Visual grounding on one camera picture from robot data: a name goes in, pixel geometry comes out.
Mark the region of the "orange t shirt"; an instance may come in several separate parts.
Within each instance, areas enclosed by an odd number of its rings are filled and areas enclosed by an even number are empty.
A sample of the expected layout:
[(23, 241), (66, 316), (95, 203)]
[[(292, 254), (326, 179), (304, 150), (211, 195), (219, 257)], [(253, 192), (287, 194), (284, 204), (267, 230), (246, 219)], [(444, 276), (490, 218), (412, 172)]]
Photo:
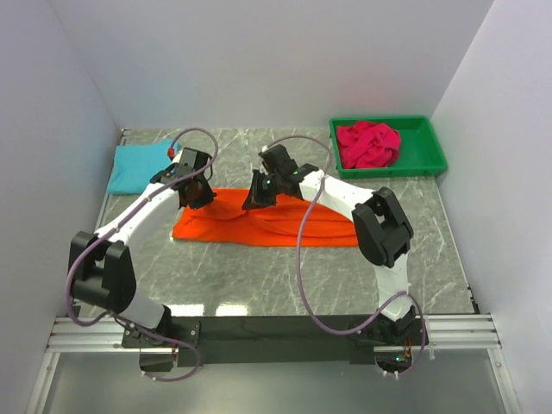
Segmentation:
[[(255, 247), (293, 247), (309, 203), (278, 195), (274, 206), (243, 210), (246, 189), (216, 190), (214, 201), (186, 209), (172, 228), (175, 241), (234, 243)], [(353, 223), (322, 205), (311, 212), (302, 236), (304, 247), (352, 248), (358, 245)]]

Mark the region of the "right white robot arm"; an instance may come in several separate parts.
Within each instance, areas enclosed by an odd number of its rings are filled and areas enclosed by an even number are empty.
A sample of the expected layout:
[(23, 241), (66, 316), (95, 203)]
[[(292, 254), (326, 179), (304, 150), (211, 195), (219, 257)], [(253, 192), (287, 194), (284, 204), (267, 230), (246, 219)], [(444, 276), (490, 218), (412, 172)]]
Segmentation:
[(244, 210), (274, 206), (280, 194), (308, 202), (309, 212), (324, 206), (354, 225), (359, 250), (375, 271), (379, 307), (365, 322), (332, 329), (307, 304), (313, 322), (332, 335), (366, 335), (385, 345), (400, 344), (415, 331), (422, 312), (409, 293), (407, 274), (414, 232), (395, 193), (387, 187), (374, 191), (348, 184), (311, 164), (299, 166), (281, 144), (263, 147), (260, 158), (263, 167), (253, 171)]

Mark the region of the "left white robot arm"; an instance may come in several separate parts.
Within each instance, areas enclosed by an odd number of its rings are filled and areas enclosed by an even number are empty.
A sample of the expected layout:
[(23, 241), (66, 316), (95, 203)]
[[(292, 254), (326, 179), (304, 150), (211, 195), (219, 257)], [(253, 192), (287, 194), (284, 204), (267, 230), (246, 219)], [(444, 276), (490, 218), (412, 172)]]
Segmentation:
[(77, 233), (70, 246), (66, 305), (77, 299), (96, 306), (140, 326), (152, 346), (167, 344), (173, 336), (172, 313), (138, 291), (132, 252), (173, 212), (199, 209), (214, 200), (204, 176), (212, 163), (206, 152), (181, 149), (120, 216), (93, 233)]

